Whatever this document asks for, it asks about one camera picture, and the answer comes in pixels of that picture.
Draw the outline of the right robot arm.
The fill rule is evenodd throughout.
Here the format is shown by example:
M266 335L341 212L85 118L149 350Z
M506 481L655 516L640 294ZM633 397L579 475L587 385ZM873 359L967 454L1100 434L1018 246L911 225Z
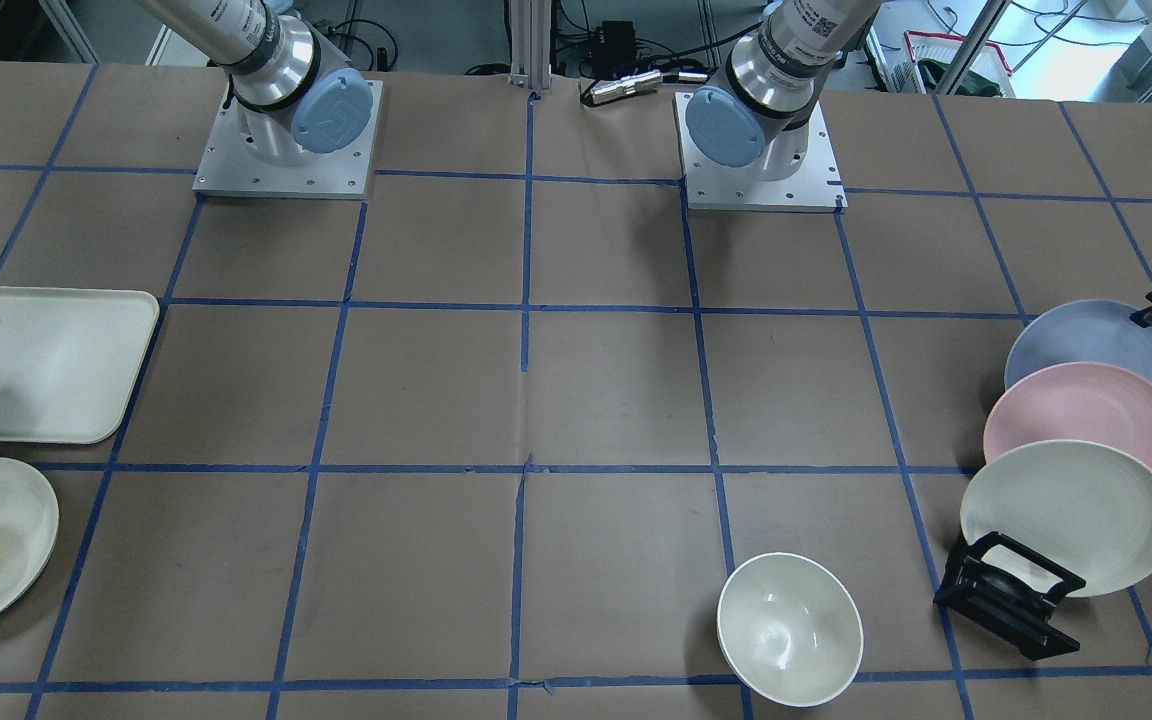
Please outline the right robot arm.
M197 191L361 194L381 88L288 1L143 1L227 76Z

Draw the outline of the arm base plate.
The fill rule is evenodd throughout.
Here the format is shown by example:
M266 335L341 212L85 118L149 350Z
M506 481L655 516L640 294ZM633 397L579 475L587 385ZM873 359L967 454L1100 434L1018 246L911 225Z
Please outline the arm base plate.
M703 211L833 213L847 206L826 114L814 106L808 126L772 141L746 167L723 167L695 145L685 127L692 94L675 94L687 205Z
M308 151L274 120L237 101L219 106L194 191L229 199L365 200L385 94L379 79L367 86L372 106L364 132L328 154Z

